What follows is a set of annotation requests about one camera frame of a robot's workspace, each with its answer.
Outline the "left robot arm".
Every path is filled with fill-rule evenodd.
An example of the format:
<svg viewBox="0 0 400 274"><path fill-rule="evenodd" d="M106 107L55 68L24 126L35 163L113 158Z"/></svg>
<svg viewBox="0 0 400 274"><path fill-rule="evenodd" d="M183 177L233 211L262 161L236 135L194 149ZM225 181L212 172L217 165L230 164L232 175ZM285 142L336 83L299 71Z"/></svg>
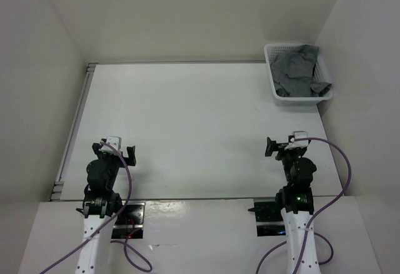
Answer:
<svg viewBox="0 0 400 274"><path fill-rule="evenodd" d="M92 144L97 159L86 167L84 201L82 208L77 209L84 222L76 273L106 273L114 224L124 218L126 206L113 186L119 169L136 165L135 147L128 146L124 156L121 143L120 137L108 136Z"/></svg>

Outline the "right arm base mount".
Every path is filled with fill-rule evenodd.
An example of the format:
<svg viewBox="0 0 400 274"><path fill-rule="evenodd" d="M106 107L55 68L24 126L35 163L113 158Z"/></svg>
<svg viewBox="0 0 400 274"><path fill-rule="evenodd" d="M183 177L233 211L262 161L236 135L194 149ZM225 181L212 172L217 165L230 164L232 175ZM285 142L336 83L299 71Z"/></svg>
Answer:
<svg viewBox="0 0 400 274"><path fill-rule="evenodd" d="M284 236L284 222L275 201L254 201L254 206L248 209L256 220L257 236Z"/></svg>

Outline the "grey pleated skirt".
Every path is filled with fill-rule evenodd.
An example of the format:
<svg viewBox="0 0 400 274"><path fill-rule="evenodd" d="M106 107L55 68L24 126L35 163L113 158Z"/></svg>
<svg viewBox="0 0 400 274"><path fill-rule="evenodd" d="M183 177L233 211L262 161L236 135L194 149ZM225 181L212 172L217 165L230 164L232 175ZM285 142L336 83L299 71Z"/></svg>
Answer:
<svg viewBox="0 0 400 274"><path fill-rule="evenodd" d="M319 47L304 44L281 52L270 63L276 94L287 98L324 96L331 84L315 80Z"/></svg>

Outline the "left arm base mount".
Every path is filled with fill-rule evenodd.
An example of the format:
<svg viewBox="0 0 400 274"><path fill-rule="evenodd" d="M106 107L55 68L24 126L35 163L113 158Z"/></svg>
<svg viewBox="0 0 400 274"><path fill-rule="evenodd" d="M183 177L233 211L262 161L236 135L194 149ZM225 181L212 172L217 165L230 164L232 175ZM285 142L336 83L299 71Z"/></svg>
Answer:
<svg viewBox="0 0 400 274"><path fill-rule="evenodd" d="M112 240L142 239L145 202L132 201L117 217L112 230Z"/></svg>

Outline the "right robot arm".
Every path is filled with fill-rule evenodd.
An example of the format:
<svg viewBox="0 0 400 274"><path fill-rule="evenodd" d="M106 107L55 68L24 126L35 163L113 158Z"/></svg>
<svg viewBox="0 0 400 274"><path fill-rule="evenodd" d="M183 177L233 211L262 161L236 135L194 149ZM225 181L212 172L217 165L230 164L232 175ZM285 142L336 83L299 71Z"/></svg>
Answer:
<svg viewBox="0 0 400 274"><path fill-rule="evenodd" d="M267 138L265 156L277 153L287 185L276 194L274 214L283 220L286 233L288 273L320 273L313 224L314 214L311 183L316 165L304 157L310 143L305 131L295 131L288 141L278 143Z"/></svg>

